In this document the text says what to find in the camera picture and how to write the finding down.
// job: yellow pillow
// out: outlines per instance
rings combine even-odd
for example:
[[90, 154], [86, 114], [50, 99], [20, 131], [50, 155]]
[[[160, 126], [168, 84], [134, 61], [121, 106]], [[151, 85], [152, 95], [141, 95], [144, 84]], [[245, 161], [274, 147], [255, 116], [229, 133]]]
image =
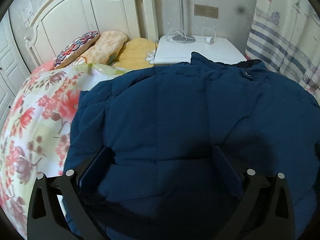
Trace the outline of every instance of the yellow pillow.
[[75, 62], [79, 64], [105, 64], [110, 65], [114, 61], [128, 39], [127, 34], [117, 31], [107, 31], [100, 35], [96, 43], [84, 52]]
[[125, 43], [111, 65], [129, 70], [153, 67], [156, 55], [154, 42], [138, 38]]

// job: embroidered pillow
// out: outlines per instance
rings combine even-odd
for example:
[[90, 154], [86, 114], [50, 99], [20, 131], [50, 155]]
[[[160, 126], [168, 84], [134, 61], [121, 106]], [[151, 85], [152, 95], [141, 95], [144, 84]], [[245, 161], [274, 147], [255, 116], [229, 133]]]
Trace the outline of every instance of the embroidered pillow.
[[69, 65], [72, 61], [89, 49], [90, 46], [99, 38], [99, 36], [100, 34], [97, 31], [91, 31], [75, 39], [57, 56], [54, 62], [54, 68], [58, 69]]

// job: striped curtain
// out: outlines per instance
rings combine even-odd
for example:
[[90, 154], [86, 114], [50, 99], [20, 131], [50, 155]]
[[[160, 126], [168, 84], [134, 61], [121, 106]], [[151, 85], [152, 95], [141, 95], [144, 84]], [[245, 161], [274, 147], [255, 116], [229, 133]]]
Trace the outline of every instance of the striped curtain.
[[245, 51], [320, 103], [320, 19], [308, 0], [257, 0]]

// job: nightstand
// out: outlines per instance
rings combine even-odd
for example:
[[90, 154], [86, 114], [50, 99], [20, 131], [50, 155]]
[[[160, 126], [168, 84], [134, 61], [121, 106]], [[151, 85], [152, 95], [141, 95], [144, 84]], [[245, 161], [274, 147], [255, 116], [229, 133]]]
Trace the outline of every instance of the nightstand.
[[166, 41], [163, 36], [158, 45], [155, 56], [155, 65], [168, 65], [179, 62], [190, 62], [191, 53], [198, 52], [214, 62], [235, 64], [246, 61], [246, 58], [226, 38], [216, 38], [216, 41], [209, 45], [204, 41], [203, 36], [193, 36], [196, 42], [176, 44]]

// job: wall switch panel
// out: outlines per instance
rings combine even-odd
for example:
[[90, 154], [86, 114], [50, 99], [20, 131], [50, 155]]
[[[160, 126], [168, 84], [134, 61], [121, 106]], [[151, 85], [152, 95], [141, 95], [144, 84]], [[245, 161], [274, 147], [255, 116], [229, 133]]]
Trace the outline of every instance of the wall switch panel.
[[208, 18], [218, 19], [219, 8], [206, 5], [195, 4], [195, 16], [204, 16]]

